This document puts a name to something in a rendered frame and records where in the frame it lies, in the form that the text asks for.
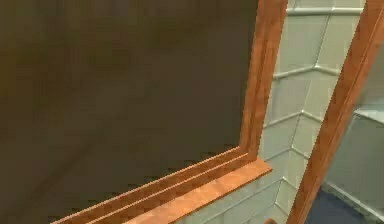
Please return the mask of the wooden framed dark window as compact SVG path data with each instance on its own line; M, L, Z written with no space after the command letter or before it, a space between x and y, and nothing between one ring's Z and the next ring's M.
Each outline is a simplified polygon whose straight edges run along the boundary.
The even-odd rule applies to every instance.
M0 0L0 224L173 221L253 162L287 0Z

